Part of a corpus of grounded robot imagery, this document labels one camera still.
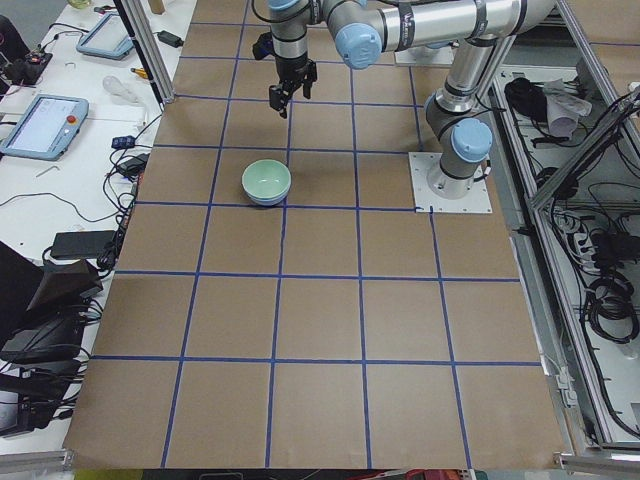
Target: bowl rim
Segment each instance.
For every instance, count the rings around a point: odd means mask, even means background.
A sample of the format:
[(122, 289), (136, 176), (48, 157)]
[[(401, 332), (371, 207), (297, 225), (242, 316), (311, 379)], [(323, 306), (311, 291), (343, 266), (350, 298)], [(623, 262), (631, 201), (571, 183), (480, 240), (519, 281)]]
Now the bowl rim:
[[(263, 163), (269, 163), (269, 164), (278, 164), (277, 168), (280, 168), (283, 172), (286, 172), (286, 183), (284, 184), (284, 188), (282, 188), (282, 190), (280, 190), (276, 195), (273, 195), (271, 197), (259, 197), (258, 195), (254, 194), (253, 192), (251, 192), (251, 190), (249, 188), (247, 188), (247, 184), (245, 182), (246, 180), (246, 176), (247, 176), (247, 172), (253, 167), (255, 168), (255, 165), (257, 164), (263, 164)], [(244, 171), (242, 172), (242, 188), (245, 191), (245, 193), (247, 195), (249, 195), (250, 197), (253, 197), (255, 199), (258, 200), (263, 200), (263, 201), (269, 201), (269, 200), (273, 200), (275, 198), (278, 198), (279, 196), (285, 194), (290, 188), (291, 188), (291, 172), (289, 171), (289, 168), (282, 162), (275, 160), (273, 158), (263, 158), (260, 160), (256, 160), (255, 162), (252, 162), (251, 164), (247, 165), (247, 167), (245, 167)]]

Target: robotic arm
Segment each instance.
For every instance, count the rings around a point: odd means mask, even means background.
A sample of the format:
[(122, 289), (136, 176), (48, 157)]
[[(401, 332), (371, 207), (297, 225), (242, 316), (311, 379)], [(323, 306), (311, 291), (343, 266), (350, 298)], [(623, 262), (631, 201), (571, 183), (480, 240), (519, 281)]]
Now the robotic arm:
[(432, 189), (460, 198), (491, 147), (489, 128), (469, 118), (481, 82), (493, 78), (499, 39), (525, 32), (546, 18), (555, 0), (381, 0), (389, 8), (367, 10), (367, 0), (268, 0), (271, 26), (254, 56), (273, 54), (279, 83), (269, 88), (272, 108), (286, 118), (301, 86), (310, 98), (316, 66), (307, 56), (307, 26), (325, 22), (343, 61), (353, 69), (374, 64), (386, 51), (464, 39), (445, 85), (426, 102), (427, 121), (443, 146)]

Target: white mounting plate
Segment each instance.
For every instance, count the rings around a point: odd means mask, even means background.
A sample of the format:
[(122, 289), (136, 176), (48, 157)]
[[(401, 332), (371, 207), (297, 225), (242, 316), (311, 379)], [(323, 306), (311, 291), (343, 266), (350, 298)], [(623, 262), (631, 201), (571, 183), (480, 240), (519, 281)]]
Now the white mounting plate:
[[(409, 153), (416, 212), (429, 213), (433, 209), (435, 213), (492, 213), (484, 180), (474, 183), (469, 193), (458, 200), (442, 198), (431, 190), (427, 185), (427, 172), (431, 165), (440, 161), (441, 155), (441, 153), (432, 152)], [(475, 176), (480, 175), (482, 175), (482, 168), (478, 167)]]
[(395, 53), (396, 65), (448, 68), (453, 63), (453, 49), (442, 47), (437, 50), (428, 47), (412, 47)]

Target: tablet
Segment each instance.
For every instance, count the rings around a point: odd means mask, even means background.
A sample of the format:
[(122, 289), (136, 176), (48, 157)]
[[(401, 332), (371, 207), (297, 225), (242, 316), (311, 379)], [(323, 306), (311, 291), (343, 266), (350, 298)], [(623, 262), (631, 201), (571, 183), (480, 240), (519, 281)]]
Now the tablet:
[(85, 55), (120, 60), (133, 48), (133, 42), (117, 12), (105, 13), (95, 27), (80, 37), (76, 50)]
[(57, 160), (80, 130), (88, 112), (89, 102), (84, 98), (38, 95), (0, 144), (0, 153)]

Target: green bowl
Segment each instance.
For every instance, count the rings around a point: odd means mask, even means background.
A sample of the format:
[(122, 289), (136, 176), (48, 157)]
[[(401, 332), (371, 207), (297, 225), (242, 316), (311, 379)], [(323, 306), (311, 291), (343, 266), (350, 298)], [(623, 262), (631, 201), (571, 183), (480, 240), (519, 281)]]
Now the green bowl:
[(275, 205), (287, 196), (291, 187), (289, 169), (277, 160), (258, 160), (242, 174), (242, 188), (258, 205)]

